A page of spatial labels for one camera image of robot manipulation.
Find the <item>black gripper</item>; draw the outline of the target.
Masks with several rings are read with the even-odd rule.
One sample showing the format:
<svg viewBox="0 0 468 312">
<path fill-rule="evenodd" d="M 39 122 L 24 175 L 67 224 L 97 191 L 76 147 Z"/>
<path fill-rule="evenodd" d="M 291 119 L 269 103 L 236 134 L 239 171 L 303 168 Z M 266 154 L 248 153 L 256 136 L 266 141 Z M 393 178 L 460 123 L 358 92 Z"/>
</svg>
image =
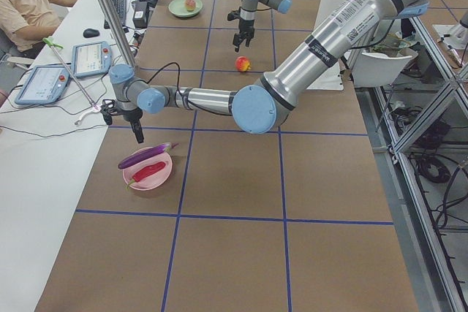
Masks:
<svg viewBox="0 0 468 312">
<path fill-rule="evenodd" d="M 107 125 L 113 124 L 113 117 L 122 116 L 130 123 L 132 131 L 138 143 L 144 142 L 144 135 L 140 119 L 143 111 L 131 102 L 121 102 L 115 99 L 103 99 L 101 104 L 101 114 Z"/>
<path fill-rule="evenodd" d="M 245 42 L 245 46 L 249 47 L 250 42 L 254 38 L 255 11 L 239 7 L 237 10 L 233 10 L 227 14 L 227 20 L 238 20 L 238 33 L 233 37 L 235 52 L 239 52 L 242 42 Z"/>
</svg>

